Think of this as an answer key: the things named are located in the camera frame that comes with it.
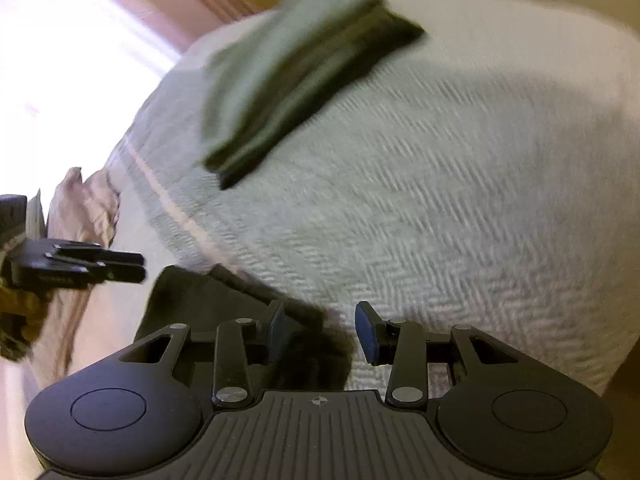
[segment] chevron pattern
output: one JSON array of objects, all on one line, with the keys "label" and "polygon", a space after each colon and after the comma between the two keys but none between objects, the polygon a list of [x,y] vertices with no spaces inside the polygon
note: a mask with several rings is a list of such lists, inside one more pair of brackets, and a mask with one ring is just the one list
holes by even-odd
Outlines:
[{"label": "chevron pattern", "polygon": [[[235,264],[347,330],[360,300],[434,331],[469,323],[604,390],[640,333],[640,136],[615,110],[395,56],[220,192],[197,163],[206,87],[171,72],[126,139]],[[168,247],[210,265],[117,150]],[[358,355],[349,387],[387,378]]]}]

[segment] crumpled beige garment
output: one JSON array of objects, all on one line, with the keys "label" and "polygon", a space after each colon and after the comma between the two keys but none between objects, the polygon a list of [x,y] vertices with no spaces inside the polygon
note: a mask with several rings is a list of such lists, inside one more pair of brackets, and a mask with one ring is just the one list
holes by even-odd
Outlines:
[{"label": "crumpled beige garment", "polygon": [[[96,242],[108,247],[118,219],[118,197],[108,183],[106,169],[82,181],[81,168],[71,168],[58,184],[49,207],[47,237]],[[41,388],[66,376],[76,329],[91,294],[87,290],[59,289],[33,344],[31,367]]]}]

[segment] bed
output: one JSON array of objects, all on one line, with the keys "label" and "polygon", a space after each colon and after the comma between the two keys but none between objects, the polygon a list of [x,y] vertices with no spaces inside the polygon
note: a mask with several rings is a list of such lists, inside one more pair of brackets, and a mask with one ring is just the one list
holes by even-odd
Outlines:
[{"label": "bed", "polygon": [[[171,90],[190,85],[190,77],[202,70],[213,53],[242,37],[269,13],[220,28],[188,50],[143,105],[108,160],[110,183],[120,197],[112,249],[143,253],[148,279],[142,285],[108,283],[95,287],[76,333],[71,372],[133,340],[146,298],[164,266],[206,270],[222,263],[287,294],[326,306],[332,322],[351,333],[354,304],[368,300],[386,317],[417,319],[433,330],[468,322],[597,393],[606,389],[640,335],[640,310],[636,307],[640,280],[634,275],[640,268],[640,248],[634,239],[634,234],[638,238],[634,213],[640,210],[639,173],[633,179],[640,153],[638,37],[589,12],[545,7],[527,0],[389,3],[396,12],[420,23],[429,35],[426,41],[393,56],[389,63],[396,75],[415,76],[412,64],[426,63],[430,76],[443,82],[434,91],[433,102],[442,104],[446,99],[448,103],[434,115],[439,121],[436,126],[448,124],[443,117],[460,118],[466,113],[463,108],[471,105],[475,111],[463,119],[480,120],[473,123],[478,128],[473,138],[456,140],[468,148],[461,156],[469,160],[472,152],[474,156],[483,153],[490,164],[495,152],[483,152],[482,148],[493,141],[483,136],[495,134],[501,153],[513,157],[501,168],[515,175],[512,182],[517,186],[509,189],[498,181],[478,179],[465,162],[447,166],[438,150],[450,139],[432,144],[431,158],[425,150],[425,158],[415,161],[433,163],[429,175],[434,186],[443,190],[421,203],[415,201],[415,190],[389,183],[383,172],[358,180],[362,172],[348,158],[334,160],[325,173],[309,171],[315,160],[311,151],[325,153],[323,142],[338,142],[330,133],[326,138],[313,136],[322,131],[323,124],[335,126],[333,104],[329,104],[318,118],[282,142],[257,171],[232,189],[211,192],[210,201],[203,202],[202,190],[213,190],[215,180],[196,163],[195,136],[184,126],[198,110],[199,104],[192,99],[197,92],[185,91],[173,99]],[[386,81],[389,74],[385,67],[372,78]],[[418,74],[414,80],[419,82],[422,76]],[[459,90],[460,81],[474,82],[468,93]],[[476,109],[477,96],[472,91],[482,95],[504,88],[518,97],[516,114],[510,113],[508,103],[491,99],[481,100]],[[348,94],[339,96],[345,102],[349,98]],[[389,99],[406,106],[411,96],[392,95]],[[541,106],[546,107],[549,117],[536,113]],[[159,126],[161,118],[154,115],[160,113],[159,107],[178,116],[171,127],[182,151],[180,157],[169,161],[160,144],[178,140],[172,140],[166,122]],[[556,112],[564,114],[568,122],[561,130],[541,133],[552,124],[557,126]],[[393,120],[402,124],[402,117]],[[523,120],[537,126],[526,128]],[[362,140],[371,129],[351,131],[359,136],[356,140]],[[519,131],[529,136],[524,140],[524,152],[514,145],[518,140],[514,132]],[[549,144],[557,132],[567,136]],[[318,143],[313,150],[305,145],[311,137]],[[401,145],[398,141],[385,152],[391,169],[399,168],[406,157]],[[382,148],[376,144],[366,149],[371,155]],[[572,152],[585,155],[588,161],[576,166],[576,171],[584,174],[575,182],[575,175],[562,171],[571,166],[569,159],[564,164],[563,157]],[[540,180],[527,180],[524,177],[529,170],[523,157],[549,157],[553,171],[542,174]],[[616,168],[611,165],[615,160],[623,163]],[[331,170],[340,174],[339,182],[327,177]],[[184,180],[185,174],[193,178]],[[502,174],[492,173],[492,178]],[[286,179],[294,181],[300,192],[283,185]],[[568,181],[575,186],[563,187]],[[593,187],[594,182],[602,186]],[[353,192],[370,190],[367,186],[384,189],[385,201]],[[508,202],[504,197],[507,191],[526,200],[512,196],[513,202]],[[457,203],[441,200],[456,193],[494,201],[502,197],[511,207],[502,212],[512,222],[506,230],[516,234],[504,243],[483,245],[478,233],[488,236],[492,220],[482,216],[479,221],[470,221],[478,215],[464,208],[477,204],[475,199]],[[347,202],[349,196],[358,200],[358,213],[353,215],[349,213],[353,210]],[[307,208],[306,216],[292,213],[311,204],[311,197],[314,207]],[[414,212],[415,208],[426,208],[442,221],[419,231],[414,219],[399,218],[401,225],[413,226],[402,232],[383,229],[388,228],[389,216],[384,226],[368,223],[388,213],[390,204]],[[260,213],[274,221],[260,219]],[[354,224],[361,226],[359,233],[354,234]],[[350,249],[350,237],[363,236],[363,231],[367,231],[366,237],[358,240],[371,242],[372,260],[365,261],[364,252]],[[427,232],[437,238],[437,244],[424,243]],[[332,237],[336,243],[328,244],[327,238]],[[540,240],[547,245],[538,244]],[[518,282],[517,276],[524,276],[524,281]],[[384,367],[369,367],[357,354],[348,388],[381,388],[388,372]]]}]

